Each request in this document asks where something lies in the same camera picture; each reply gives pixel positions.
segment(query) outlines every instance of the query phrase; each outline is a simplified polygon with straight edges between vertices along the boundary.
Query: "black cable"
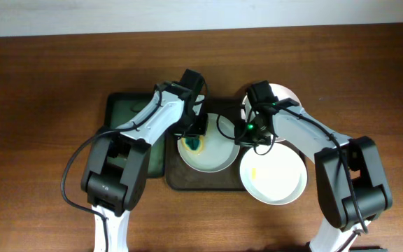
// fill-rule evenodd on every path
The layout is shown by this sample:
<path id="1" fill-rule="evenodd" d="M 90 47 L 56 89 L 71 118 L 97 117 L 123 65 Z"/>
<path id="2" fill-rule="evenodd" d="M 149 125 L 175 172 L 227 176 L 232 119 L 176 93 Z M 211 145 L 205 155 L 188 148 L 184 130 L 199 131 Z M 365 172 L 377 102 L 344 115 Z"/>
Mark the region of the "black cable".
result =
<path id="1" fill-rule="evenodd" d="M 336 252 L 343 252 L 344 249 L 346 249 L 346 247 L 349 246 L 351 242 L 353 242 L 354 238 L 360 235 L 362 232 L 363 230 L 354 230 L 350 237 L 344 242 L 343 245 L 340 246 L 340 248 Z"/>
<path id="2" fill-rule="evenodd" d="M 72 202 L 70 199 L 68 199 L 68 197 L 66 196 L 66 193 L 65 193 L 65 188 L 64 188 L 66 177 L 68 176 L 69 169 L 71 168 L 71 165 L 73 164 L 74 160 L 78 157 L 80 152 L 86 146 L 90 145 L 92 142 L 96 141 L 97 139 L 99 139 L 101 137 L 105 137 L 105 136 L 108 136 L 108 135 L 111 135 L 111 134 L 117 134 L 117 133 L 120 133 L 120 132 L 128 132 L 128 131 L 136 130 L 138 127 L 142 126 L 145 122 L 147 122 L 147 120 L 149 120 L 153 116 L 153 114 L 155 114 L 155 112 L 160 108 L 161 101 L 162 101 L 162 90 L 157 85 L 155 87 L 157 88 L 157 90 L 159 92 L 160 98 L 158 100 L 157 106 L 152 110 L 152 112 L 150 112 L 150 114 L 148 114 L 146 116 L 146 118 L 144 118 L 144 120 L 142 120 L 138 124 L 134 124 L 133 127 L 128 127 L 128 128 L 125 128 L 125 129 L 110 129 L 110 130 L 107 130 L 105 132 L 98 133 L 98 134 L 95 134 L 94 136 L 91 136 L 87 141 L 83 142 L 82 145 L 80 145 L 80 147 L 77 148 L 76 151 L 74 151 L 73 155 L 69 158 L 68 163 L 66 164 L 66 167 L 65 167 L 64 172 L 63 172 L 62 182 L 60 183 L 60 187 L 61 187 L 61 190 L 62 190 L 62 197 L 63 197 L 64 201 L 66 203 L 68 203 L 69 205 L 71 205 L 72 207 L 75 207 L 75 208 L 80 209 L 82 211 L 88 212 L 90 214 L 95 214 L 98 217 L 100 217 L 100 219 L 102 219 L 102 223 L 104 224 L 105 251 L 106 252 L 108 252 L 108 230 L 107 230 L 107 226 L 106 226 L 106 219 L 107 218 L 104 215 L 102 215 L 102 213 L 99 213 L 98 211 L 94 211 L 94 210 L 92 210 L 90 208 L 81 206 L 79 204 L 76 204 L 76 203 Z"/>
<path id="3" fill-rule="evenodd" d="M 263 154 L 257 153 L 257 151 L 256 151 L 256 146 L 253 146 L 253 150 L 254 150 L 255 153 L 258 154 L 258 155 L 266 155 L 266 154 L 268 154 L 268 153 L 271 151 L 271 149 L 273 148 L 273 145 L 274 145 L 274 143 L 276 142 L 276 138 L 277 138 L 277 137 L 276 137 L 275 135 L 273 135 L 273 140 L 271 141 L 270 148 L 269 148 L 265 153 L 263 153 Z"/>
<path id="4" fill-rule="evenodd" d="M 208 88 L 208 83 L 206 83 L 206 82 L 204 83 L 204 88 L 206 88 L 206 96 L 201 101 L 196 101 L 194 103 L 194 105 L 200 105 L 200 104 L 204 103 L 204 101 L 206 101 L 211 96 L 211 93 L 209 92 L 209 88 Z"/>
<path id="5" fill-rule="evenodd" d="M 250 110 L 250 113 L 248 114 L 246 123 L 250 121 L 250 119 L 251 119 L 251 113 L 252 113 L 253 111 L 254 111 L 254 109 L 252 108 L 252 109 Z M 216 123 L 216 125 L 217 125 L 217 130 L 219 131 L 219 133 L 220 133 L 222 136 L 224 136 L 225 138 L 227 138 L 227 139 L 229 139 L 229 140 L 233 140 L 233 141 L 238 141 L 239 139 L 242 139 L 242 138 L 245 136 L 245 134 L 246 134 L 246 128 L 243 129 L 242 134 L 241 134 L 240 136 L 238 136 L 238 137 L 227 136 L 225 133 L 223 133 L 222 130 L 220 129 L 220 124 L 219 124 L 220 117 L 221 117 L 221 115 L 218 114 L 218 115 L 217 115 L 217 120 L 216 120 L 215 123 Z"/>
<path id="6" fill-rule="evenodd" d="M 346 158 L 344 158 L 343 152 L 341 151 L 340 144 L 337 142 L 337 140 L 335 139 L 333 134 L 329 133 L 323 126 L 318 124 L 316 121 L 311 120 L 309 118 L 305 118 L 302 114 L 295 113 L 295 112 L 293 112 L 293 111 L 291 111 L 291 110 L 289 110 L 289 109 L 287 109 L 285 107 L 275 105 L 275 104 L 273 105 L 273 104 L 270 104 L 270 103 L 259 103 L 259 104 L 254 105 L 255 108 L 260 107 L 260 106 L 273 106 L 273 107 L 276 107 L 276 108 L 278 108 L 280 110 L 283 110 L 283 111 L 285 111 L 285 112 L 287 112 L 287 113 L 289 113 L 289 114 L 291 114 L 293 116 L 296 116 L 297 118 L 299 118 L 301 120 L 305 120 L 308 123 L 311 123 L 312 125 L 316 126 L 319 130 L 321 130 L 327 137 L 329 137 L 330 141 L 332 141 L 334 143 L 334 145 L 337 147 L 337 151 L 339 152 L 339 164 L 338 164 L 338 166 L 343 164 L 343 168 L 344 168 L 345 175 L 346 175 L 346 180 L 348 182 L 349 193 L 351 194 L 351 198 L 353 200 L 353 205 L 354 205 L 355 212 L 356 212 L 358 220 L 359 220 L 359 222 L 360 222 L 360 224 L 362 226 L 363 232 L 365 234 L 367 234 L 368 233 L 368 227 L 366 226 L 365 221 L 363 220 L 362 212 L 361 212 L 361 210 L 360 210 L 360 208 L 358 206 L 358 203 L 357 203 L 357 197 L 355 196 L 353 182 L 352 182 L 352 179 L 351 179 L 351 173 L 349 172 L 349 169 L 348 169 L 348 163 L 346 161 Z"/>

